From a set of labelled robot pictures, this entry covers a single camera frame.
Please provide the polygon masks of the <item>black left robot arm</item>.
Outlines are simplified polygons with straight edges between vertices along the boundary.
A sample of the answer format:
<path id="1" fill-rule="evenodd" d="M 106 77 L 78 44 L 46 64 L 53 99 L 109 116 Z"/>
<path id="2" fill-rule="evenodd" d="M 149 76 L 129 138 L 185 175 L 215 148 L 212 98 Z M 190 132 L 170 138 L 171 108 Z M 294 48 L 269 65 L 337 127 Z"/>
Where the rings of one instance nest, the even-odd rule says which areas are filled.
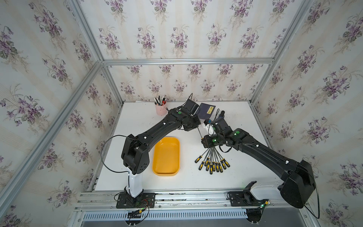
<path id="1" fill-rule="evenodd" d="M 170 132 L 183 128 L 191 131 L 198 128 L 200 119 L 196 114 L 199 105 L 184 105 L 170 109 L 167 115 L 149 130 L 125 140 L 121 158 L 123 164 L 130 170 L 126 192 L 137 198 L 143 193 L 142 172 L 150 164 L 149 152 Z"/>

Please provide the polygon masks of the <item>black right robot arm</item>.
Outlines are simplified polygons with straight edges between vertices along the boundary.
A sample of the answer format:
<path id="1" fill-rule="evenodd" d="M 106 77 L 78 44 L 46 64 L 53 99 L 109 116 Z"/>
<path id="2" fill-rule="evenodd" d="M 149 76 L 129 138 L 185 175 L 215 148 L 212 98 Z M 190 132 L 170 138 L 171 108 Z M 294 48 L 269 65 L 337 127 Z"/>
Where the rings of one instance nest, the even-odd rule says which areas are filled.
<path id="1" fill-rule="evenodd" d="M 310 163 L 305 160 L 297 162 L 275 152 L 245 130 L 232 130 L 224 118 L 211 121 L 207 129 L 210 128 L 214 133 L 202 139 L 205 148 L 226 145 L 251 156 L 283 181 L 278 190 L 288 204 L 299 209 L 305 206 L 317 188 Z"/>

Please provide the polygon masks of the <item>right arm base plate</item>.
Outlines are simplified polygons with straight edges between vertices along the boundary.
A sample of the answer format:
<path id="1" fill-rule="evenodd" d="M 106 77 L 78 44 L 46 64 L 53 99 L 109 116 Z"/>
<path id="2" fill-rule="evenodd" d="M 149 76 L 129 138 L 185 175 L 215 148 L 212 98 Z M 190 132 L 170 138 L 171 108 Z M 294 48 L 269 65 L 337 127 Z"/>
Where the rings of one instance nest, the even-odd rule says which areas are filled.
<path id="1" fill-rule="evenodd" d="M 232 207 L 257 207 L 259 209 L 265 208 L 269 202 L 268 200 L 258 200 L 252 193 L 251 188 L 257 181 L 251 181 L 242 191 L 228 192 L 226 198 L 230 201 Z"/>

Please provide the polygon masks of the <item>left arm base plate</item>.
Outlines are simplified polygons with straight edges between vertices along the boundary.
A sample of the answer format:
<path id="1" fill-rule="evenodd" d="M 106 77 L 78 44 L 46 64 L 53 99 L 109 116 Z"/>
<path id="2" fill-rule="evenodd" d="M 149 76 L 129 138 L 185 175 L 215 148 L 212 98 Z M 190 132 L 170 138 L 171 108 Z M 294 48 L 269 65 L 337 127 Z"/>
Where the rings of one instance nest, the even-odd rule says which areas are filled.
<path id="1" fill-rule="evenodd" d="M 116 196 L 116 208 L 154 208 L 155 200 L 155 193 L 141 193 L 136 198 L 133 198 L 127 192 L 122 192 Z"/>

